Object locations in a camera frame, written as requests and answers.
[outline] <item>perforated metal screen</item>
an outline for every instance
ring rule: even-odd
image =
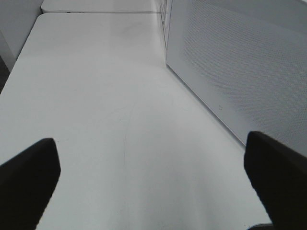
[[[174,0],[167,63],[243,143],[259,130],[307,156],[307,4]]]

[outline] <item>white wall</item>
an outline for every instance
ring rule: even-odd
[[[11,70],[41,14],[43,0],[0,1],[0,55]]]

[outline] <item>table surface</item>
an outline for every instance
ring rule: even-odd
[[[44,0],[43,12],[158,12],[159,0]]]
[[[245,230],[269,222],[244,148],[165,66],[158,14],[38,17],[0,95],[0,163],[53,137],[37,229]]]

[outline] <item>floor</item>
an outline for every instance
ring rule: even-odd
[[[0,57],[0,93],[5,85],[6,80],[9,77],[9,70],[6,68],[6,65],[4,64],[2,58]]]

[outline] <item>cubicle wall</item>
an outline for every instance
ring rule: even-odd
[[[176,0],[167,64],[245,143],[262,131],[307,156],[307,4]]]
[[[43,0],[0,1],[0,56],[11,70],[41,14]]]

